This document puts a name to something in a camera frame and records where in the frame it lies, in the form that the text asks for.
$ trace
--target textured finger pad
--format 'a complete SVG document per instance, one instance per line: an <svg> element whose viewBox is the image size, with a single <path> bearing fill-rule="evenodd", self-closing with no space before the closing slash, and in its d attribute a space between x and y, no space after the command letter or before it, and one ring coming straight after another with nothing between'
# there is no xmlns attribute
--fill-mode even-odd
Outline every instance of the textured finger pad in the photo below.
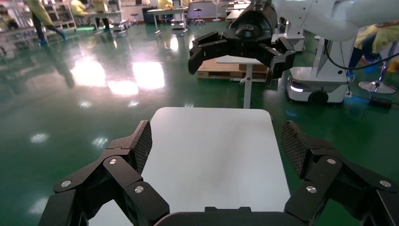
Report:
<svg viewBox="0 0 399 226"><path fill-rule="evenodd" d="M293 121L284 122L281 132L281 146L299 178L301 177L303 162L308 149L303 140L303 135L304 133Z"/></svg>

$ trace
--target metal screw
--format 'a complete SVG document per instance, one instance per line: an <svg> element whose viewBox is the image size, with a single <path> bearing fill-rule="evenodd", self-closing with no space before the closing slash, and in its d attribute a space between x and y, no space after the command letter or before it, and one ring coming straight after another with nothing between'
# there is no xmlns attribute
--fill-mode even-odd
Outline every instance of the metal screw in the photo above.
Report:
<svg viewBox="0 0 399 226"><path fill-rule="evenodd" d="M141 193L141 192L143 192L144 191L144 188L143 188L143 186L137 186L136 188L135 188L135 192L138 194L138 193Z"/></svg>
<svg viewBox="0 0 399 226"><path fill-rule="evenodd" d="M61 187L67 187L68 185L70 185L72 183L72 181L70 180L66 180L64 182L61 183Z"/></svg>
<svg viewBox="0 0 399 226"><path fill-rule="evenodd" d="M386 180L380 180L380 184L382 184L384 187L391 187L391 184Z"/></svg>
<svg viewBox="0 0 399 226"><path fill-rule="evenodd" d="M330 164L336 164L336 161L334 159L327 159L327 162Z"/></svg>
<svg viewBox="0 0 399 226"><path fill-rule="evenodd" d="M316 188L313 186L307 186L306 190L308 190L308 192L310 192L310 193L316 193Z"/></svg>

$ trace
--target black cable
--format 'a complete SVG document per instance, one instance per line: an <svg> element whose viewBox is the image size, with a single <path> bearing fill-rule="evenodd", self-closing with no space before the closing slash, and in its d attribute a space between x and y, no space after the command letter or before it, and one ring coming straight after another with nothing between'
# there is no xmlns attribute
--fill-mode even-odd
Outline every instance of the black cable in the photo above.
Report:
<svg viewBox="0 0 399 226"><path fill-rule="evenodd" d="M342 51L342 42L339 43L340 49L341 49L341 56L342 56L342 63L345 64L345 60L343 59L343 51ZM348 80L348 72L346 69L345 70L345 74L346 74L346 84L348 85L348 91L349 93L351 93L351 87L349 86L349 80Z"/></svg>
<svg viewBox="0 0 399 226"><path fill-rule="evenodd" d="M387 57L387 58L385 58L385 59L382 59L382 60L380 60L380 61L374 62L374 63L372 63L372 64L369 64L369 65L366 65L366 66L363 66L363 67L344 67L344 66L341 66L341 65L337 64L336 62L334 62L333 59L331 59L330 53L327 51L327 44L328 44L328 40L326 39L326 40L324 41L324 48L325 48L325 52L326 52L327 58L328 58L329 61L330 61L332 64L334 64L336 67L339 67L339 68L344 69L344 70L361 70L361 69L365 69L365 68L367 68L367 67L374 66L374 65L378 65L378 64L380 64L380 63L383 63L383 62L385 62L385 61L387 61L387 60L390 60L390 59L392 59L392 58L394 58L394 57L399 56L399 53L397 53L397 54L394 54L394 55L392 55L392 56L389 56L389 57Z"/></svg>

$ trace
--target wooden pallet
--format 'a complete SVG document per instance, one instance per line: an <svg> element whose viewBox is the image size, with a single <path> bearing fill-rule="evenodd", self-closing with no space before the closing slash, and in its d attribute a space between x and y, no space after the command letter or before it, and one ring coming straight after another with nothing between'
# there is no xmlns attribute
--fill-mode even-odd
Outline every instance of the wooden pallet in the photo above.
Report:
<svg viewBox="0 0 399 226"><path fill-rule="evenodd" d="M238 64L218 64L216 59L206 60L197 71L199 79L242 79L247 72L240 70ZM253 71L254 79L264 79L266 71Z"/></svg>

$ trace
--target chair base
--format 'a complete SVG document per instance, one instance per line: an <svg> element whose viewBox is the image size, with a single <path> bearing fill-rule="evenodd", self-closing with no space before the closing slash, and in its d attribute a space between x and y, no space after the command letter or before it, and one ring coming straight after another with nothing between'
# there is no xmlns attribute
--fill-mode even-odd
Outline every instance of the chair base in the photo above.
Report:
<svg viewBox="0 0 399 226"><path fill-rule="evenodd" d="M372 93L392 94L397 91L395 87L385 85L382 81L361 81L359 86Z"/></svg>

